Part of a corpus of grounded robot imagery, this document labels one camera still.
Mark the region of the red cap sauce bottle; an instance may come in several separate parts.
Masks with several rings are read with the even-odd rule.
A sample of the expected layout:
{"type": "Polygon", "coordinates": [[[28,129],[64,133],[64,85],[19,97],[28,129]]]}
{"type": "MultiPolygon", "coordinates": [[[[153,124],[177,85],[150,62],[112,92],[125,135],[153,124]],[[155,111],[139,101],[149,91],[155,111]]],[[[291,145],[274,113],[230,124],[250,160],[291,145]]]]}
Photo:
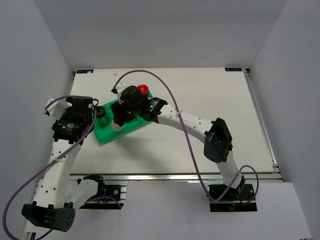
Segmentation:
{"type": "Polygon", "coordinates": [[[145,84],[140,84],[137,86],[138,90],[144,95],[147,96],[149,93],[149,87],[145,84]]]}

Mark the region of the black grinder white jar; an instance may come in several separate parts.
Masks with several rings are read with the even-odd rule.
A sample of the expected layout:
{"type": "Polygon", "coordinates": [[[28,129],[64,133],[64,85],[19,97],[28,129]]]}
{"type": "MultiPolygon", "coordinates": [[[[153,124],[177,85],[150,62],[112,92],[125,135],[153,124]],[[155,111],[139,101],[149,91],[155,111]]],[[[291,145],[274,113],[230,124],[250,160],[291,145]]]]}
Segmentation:
{"type": "Polygon", "coordinates": [[[110,128],[115,132],[120,132],[123,129],[123,125],[120,126],[119,124],[115,123],[113,120],[110,122],[110,128]]]}

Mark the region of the black lid spice jar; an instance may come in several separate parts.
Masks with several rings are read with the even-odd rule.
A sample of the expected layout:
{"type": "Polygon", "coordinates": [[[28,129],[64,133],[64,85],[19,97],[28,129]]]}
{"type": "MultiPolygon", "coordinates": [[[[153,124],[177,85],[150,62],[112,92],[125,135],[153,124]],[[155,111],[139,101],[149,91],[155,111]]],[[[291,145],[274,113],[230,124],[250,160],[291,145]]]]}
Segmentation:
{"type": "Polygon", "coordinates": [[[106,117],[106,110],[103,106],[96,107],[97,124],[101,127],[106,127],[109,124],[109,119],[106,117]]]}

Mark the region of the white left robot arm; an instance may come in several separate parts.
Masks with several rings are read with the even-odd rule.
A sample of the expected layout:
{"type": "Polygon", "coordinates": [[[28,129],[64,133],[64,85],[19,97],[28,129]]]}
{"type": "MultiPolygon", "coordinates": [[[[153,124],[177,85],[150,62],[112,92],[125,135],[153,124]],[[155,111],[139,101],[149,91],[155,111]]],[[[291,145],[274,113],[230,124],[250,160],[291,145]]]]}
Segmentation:
{"type": "Polygon", "coordinates": [[[24,204],[22,215],[34,226],[67,232],[76,210],[89,202],[119,202],[107,192],[104,178],[87,174],[78,179],[74,190],[66,193],[75,159],[85,138],[93,131],[98,100],[89,96],[68,95],[50,99],[43,113],[56,119],[52,125],[53,143],[45,175],[31,203],[24,204]]]}

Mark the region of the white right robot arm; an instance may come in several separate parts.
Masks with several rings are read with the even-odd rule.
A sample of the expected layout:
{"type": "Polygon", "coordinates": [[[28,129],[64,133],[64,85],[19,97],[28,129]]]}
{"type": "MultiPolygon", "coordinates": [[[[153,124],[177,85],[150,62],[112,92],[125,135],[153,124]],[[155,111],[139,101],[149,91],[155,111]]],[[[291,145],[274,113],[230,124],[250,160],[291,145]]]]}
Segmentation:
{"type": "Polygon", "coordinates": [[[111,106],[111,128],[114,131],[121,131],[137,117],[183,131],[203,143],[204,156],[217,165],[223,179],[222,199],[235,201],[243,195],[245,178],[235,163],[233,139],[223,119],[211,121],[178,111],[161,98],[149,97],[144,85],[125,86],[119,83],[112,92],[117,95],[116,103],[111,106]]]}

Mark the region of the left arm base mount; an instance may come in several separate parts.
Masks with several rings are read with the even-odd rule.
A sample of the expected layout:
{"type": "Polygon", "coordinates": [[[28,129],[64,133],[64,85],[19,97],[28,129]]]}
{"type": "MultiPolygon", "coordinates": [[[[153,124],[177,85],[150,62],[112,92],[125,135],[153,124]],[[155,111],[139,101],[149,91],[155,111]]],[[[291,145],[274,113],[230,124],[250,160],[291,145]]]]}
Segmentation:
{"type": "Polygon", "coordinates": [[[104,178],[97,174],[88,174],[77,179],[79,185],[84,180],[93,180],[98,183],[97,193],[89,198],[80,209],[86,210],[120,210],[123,203],[121,199],[121,185],[106,184],[104,178]]]}

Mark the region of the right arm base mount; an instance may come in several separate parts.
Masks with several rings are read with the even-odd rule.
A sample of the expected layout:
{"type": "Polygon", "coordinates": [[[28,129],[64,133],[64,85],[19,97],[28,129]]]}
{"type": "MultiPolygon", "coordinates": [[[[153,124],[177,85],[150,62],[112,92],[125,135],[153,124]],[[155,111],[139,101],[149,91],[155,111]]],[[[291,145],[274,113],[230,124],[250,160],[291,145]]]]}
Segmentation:
{"type": "Polygon", "coordinates": [[[252,184],[245,184],[241,193],[228,192],[218,202],[209,201],[211,213],[257,212],[255,191],[252,184]]]}

